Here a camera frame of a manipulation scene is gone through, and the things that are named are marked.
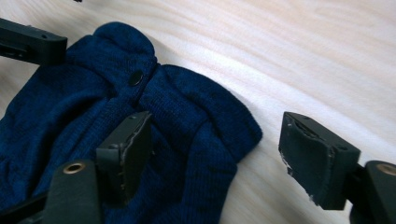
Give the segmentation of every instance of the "wrinkled cloth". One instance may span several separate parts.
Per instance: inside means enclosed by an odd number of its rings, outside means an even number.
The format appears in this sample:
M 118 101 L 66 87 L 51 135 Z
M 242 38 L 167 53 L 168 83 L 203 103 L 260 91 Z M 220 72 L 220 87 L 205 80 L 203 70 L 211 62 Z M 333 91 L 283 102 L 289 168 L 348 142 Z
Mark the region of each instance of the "wrinkled cloth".
M 48 190 L 63 163 L 94 160 L 140 111 L 152 114 L 155 155 L 128 206 L 104 208 L 105 222 L 219 222 L 236 164 L 261 129 L 219 84 L 158 64 L 149 40 L 119 22 L 81 38 L 64 63 L 39 67 L 9 104 L 0 121 L 0 211 Z

